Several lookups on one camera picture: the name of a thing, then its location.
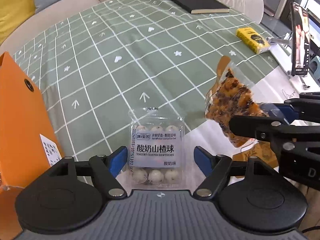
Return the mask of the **orange spicy snack packet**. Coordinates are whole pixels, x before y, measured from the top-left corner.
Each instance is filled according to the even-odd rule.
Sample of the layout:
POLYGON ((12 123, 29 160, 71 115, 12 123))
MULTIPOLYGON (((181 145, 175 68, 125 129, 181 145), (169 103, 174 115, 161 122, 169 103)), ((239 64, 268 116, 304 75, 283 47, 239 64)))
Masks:
POLYGON ((253 83, 229 57, 222 56, 217 65, 217 76, 213 87, 206 94, 205 117, 219 124, 231 144, 239 148, 246 137, 234 135, 229 121, 235 115, 263 116, 268 114, 253 100, 253 83))

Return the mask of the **yogurt hawthorn balls box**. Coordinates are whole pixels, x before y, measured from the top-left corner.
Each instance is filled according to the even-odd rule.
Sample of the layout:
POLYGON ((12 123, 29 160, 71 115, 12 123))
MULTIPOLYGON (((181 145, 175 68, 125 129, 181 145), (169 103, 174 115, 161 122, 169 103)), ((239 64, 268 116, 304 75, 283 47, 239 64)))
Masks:
POLYGON ((127 165, 133 185, 141 188, 178 187, 185 170, 184 118, 158 107, 130 114, 127 165))

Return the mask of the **yellow tissue pack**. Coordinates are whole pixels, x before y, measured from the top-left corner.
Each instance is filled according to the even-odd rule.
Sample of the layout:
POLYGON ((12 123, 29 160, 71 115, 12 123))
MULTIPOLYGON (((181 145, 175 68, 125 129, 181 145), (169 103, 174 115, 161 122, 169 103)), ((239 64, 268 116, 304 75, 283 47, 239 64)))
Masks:
POLYGON ((270 44, 267 40, 251 27, 237 29, 236 36, 257 55, 270 49, 270 44))

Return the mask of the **orange cardboard box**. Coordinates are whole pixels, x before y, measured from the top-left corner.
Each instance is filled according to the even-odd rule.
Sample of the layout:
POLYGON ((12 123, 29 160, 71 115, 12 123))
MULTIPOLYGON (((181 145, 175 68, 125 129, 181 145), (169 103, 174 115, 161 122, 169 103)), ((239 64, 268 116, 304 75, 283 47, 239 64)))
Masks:
POLYGON ((56 164, 64 152, 41 91, 8 52, 1 55, 1 239, 21 231, 18 194, 56 164))

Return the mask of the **smartphone on stand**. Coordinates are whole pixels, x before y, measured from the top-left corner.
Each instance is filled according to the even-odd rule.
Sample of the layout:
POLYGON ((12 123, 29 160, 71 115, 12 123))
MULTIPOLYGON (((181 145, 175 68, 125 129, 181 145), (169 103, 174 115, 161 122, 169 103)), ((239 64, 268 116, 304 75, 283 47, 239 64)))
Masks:
POLYGON ((298 3, 291 3, 292 76, 306 76, 310 61, 310 26, 308 12, 298 3))

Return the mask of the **green grid tablecloth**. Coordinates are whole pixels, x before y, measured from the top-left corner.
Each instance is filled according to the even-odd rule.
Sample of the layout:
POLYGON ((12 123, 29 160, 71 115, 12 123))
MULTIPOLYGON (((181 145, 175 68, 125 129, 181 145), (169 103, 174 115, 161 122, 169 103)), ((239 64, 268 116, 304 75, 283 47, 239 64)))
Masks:
POLYGON ((108 0, 68 17, 17 48, 16 63, 37 85, 66 155, 87 160, 130 140, 132 120, 158 107, 185 126, 187 153, 235 149, 204 117, 204 98, 223 55, 254 83, 255 100, 283 101, 270 53, 255 55, 241 27, 269 32, 243 14, 193 16, 168 0, 108 0))

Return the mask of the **black notebook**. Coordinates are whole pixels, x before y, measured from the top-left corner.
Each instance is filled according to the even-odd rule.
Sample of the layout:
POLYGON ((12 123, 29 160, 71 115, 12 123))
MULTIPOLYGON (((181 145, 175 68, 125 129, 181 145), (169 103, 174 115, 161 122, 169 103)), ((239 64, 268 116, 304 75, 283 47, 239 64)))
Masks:
POLYGON ((190 14, 229 13, 230 8, 217 0, 171 0, 190 14))

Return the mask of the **yellow cushion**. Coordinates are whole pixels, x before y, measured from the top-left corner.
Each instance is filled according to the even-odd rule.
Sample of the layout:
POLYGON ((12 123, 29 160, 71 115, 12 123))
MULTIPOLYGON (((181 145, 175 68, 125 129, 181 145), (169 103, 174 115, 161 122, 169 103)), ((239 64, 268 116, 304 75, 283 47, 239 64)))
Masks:
POLYGON ((1 0, 1 44, 35 14, 34 0, 1 0))

